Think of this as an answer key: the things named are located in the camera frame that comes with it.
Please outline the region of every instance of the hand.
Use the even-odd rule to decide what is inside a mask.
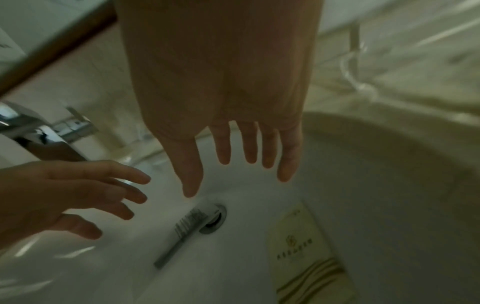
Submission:
[[[322,0],[117,0],[132,82],[147,127],[185,196],[203,178],[195,135],[209,127],[218,159],[231,157],[236,121],[245,158],[288,181],[302,152],[301,117]]]
[[[122,200],[142,204],[147,197],[116,178],[150,181],[141,171],[113,161],[43,161],[0,170],[0,248],[44,230],[100,238],[95,224],[64,212],[95,208],[131,219],[134,214]]]

